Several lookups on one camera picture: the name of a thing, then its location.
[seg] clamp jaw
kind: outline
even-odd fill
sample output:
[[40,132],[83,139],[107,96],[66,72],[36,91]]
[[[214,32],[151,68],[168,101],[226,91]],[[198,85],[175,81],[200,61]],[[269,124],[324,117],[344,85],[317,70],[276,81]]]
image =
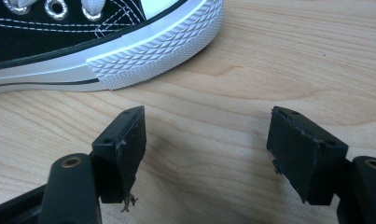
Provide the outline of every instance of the clamp jaw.
[[345,159],[348,146],[301,113],[275,106],[267,141],[278,174],[303,202],[330,205],[340,197],[341,224],[376,224],[376,158]]
[[145,110],[126,110],[92,143],[92,152],[55,161],[48,184],[0,204],[0,223],[101,223],[98,198],[123,203],[146,151]]

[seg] sneaker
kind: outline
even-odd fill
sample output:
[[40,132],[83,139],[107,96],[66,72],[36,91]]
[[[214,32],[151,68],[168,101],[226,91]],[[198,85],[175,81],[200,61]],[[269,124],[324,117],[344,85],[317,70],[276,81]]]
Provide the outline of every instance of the sneaker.
[[208,45],[223,0],[0,0],[0,92],[115,90]]

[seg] wood grain surface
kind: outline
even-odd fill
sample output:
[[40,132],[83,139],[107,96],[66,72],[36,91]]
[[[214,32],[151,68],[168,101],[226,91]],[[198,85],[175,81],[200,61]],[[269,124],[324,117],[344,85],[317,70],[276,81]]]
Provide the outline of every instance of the wood grain surface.
[[47,182],[60,157],[122,110],[146,107],[146,155],[129,213],[104,223],[337,223],[273,171],[271,109],[291,108],[376,157],[376,0],[226,0],[216,39],[191,60],[118,91],[0,94],[0,203]]

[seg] black canvas upper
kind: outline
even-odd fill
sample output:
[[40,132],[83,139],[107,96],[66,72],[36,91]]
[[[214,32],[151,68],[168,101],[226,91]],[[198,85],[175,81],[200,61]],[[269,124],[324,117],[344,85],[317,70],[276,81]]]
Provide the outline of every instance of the black canvas upper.
[[25,15],[10,12],[0,0],[0,66],[8,67],[39,57],[53,57],[79,50],[79,46],[104,39],[146,20],[139,0],[106,0],[103,17],[89,21],[79,0],[64,0],[68,16],[52,19],[44,0]]

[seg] shoe sole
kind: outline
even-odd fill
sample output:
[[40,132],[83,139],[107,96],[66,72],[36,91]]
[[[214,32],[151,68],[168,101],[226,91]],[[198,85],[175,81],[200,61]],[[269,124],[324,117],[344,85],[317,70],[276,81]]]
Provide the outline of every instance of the shoe sole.
[[222,18],[223,0],[188,0],[163,18],[102,45],[1,69],[0,93],[32,89],[102,91],[131,86],[198,53],[214,39]]

